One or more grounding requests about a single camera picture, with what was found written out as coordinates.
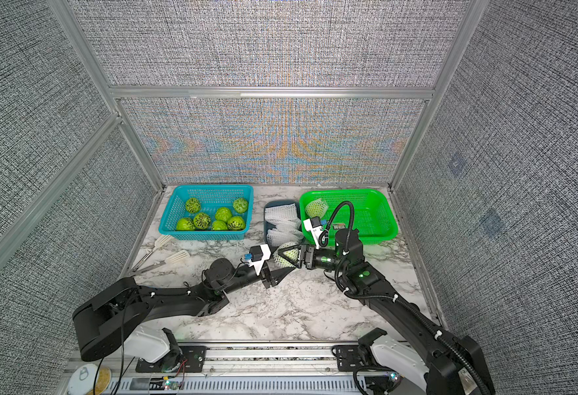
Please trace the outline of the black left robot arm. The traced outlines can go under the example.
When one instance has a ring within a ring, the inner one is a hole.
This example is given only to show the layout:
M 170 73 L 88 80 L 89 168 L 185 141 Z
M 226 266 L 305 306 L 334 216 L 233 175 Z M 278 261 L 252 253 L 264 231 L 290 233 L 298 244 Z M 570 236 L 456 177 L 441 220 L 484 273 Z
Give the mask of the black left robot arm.
M 133 277 L 123 277 L 73 312 L 73 325 L 81 359 L 101 360 L 118 350 L 140 324 L 174 316 L 203 317 L 216 314 L 229 304 L 227 295 L 257 282 L 277 286 L 296 267 L 270 268 L 257 273 L 245 263 L 215 260 L 203 271 L 203 281 L 182 288 L 141 286 Z

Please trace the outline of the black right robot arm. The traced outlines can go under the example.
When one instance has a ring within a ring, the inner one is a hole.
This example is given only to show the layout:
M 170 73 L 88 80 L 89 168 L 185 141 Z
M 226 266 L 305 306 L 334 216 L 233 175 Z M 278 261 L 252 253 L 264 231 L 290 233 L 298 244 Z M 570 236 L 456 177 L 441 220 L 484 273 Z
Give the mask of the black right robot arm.
M 331 272 L 341 293 L 379 314 L 412 347 L 406 351 L 385 331 L 374 329 L 359 341 L 363 357 L 353 368 L 355 375 L 388 372 L 394 383 L 408 380 L 427 394 L 496 392 L 481 347 L 470 337 L 456 337 L 435 324 L 401 296 L 366 261 L 358 230 L 339 230 L 332 250 L 285 243 L 274 258 L 282 266 Z

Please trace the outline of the custard apple in teal basket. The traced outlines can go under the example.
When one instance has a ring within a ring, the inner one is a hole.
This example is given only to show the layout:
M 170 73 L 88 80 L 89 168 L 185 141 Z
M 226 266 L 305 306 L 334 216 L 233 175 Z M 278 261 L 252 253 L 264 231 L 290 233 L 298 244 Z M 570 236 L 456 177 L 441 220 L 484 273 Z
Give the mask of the custard apple in teal basket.
M 201 211 L 201 202 L 196 197 L 190 197 L 185 201 L 185 210 L 190 214 L 197 214 Z

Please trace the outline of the bright green plastic basket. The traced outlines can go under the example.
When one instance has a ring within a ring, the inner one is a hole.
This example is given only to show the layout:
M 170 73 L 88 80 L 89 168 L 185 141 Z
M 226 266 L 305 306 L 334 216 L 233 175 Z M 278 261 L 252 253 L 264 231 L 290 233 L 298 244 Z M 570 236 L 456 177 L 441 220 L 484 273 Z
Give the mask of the bright green plastic basket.
M 331 223 L 329 230 L 331 240 L 334 239 L 337 230 L 344 229 L 348 225 L 347 207 L 342 208 L 333 221 L 330 221 L 335 207 L 344 201 L 353 204 L 355 214 L 353 228 L 359 230 L 359 238 L 364 245 L 377 245 L 395 239 L 399 233 L 387 198 L 376 189 L 325 189 L 306 192 L 299 201 L 303 220 L 310 218 L 307 206 L 319 199 L 328 207 L 321 218 Z

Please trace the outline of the teal plastic basket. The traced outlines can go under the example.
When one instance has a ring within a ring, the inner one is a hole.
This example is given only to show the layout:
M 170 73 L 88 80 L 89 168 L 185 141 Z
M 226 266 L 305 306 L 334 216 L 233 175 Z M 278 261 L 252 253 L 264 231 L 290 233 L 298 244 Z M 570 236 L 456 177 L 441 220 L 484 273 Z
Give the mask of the teal plastic basket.
M 245 198 L 249 202 L 249 210 L 244 214 L 234 211 L 232 204 L 238 198 Z M 201 211 L 207 213 L 212 224 L 208 230 L 176 231 L 175 225 L 184 217 L 193 218 L 198 214 L 190 214 L 185 210 L 185 201 L 189 198 L 197 198 L 201 202 Z M 235 231 L 226 228 L 218 230 L 213 225 L 215 212 L 220 207 L 229 207 L 233 216 L 240 216 L 246 220 L 244 230 Z M 162 235 L 171 235 L 177 240 L 243 240 L 250 228 L 254 208 L 254 189 L 247 184 L 187 184 L 176 187 L 162 214 L 158 227 Z

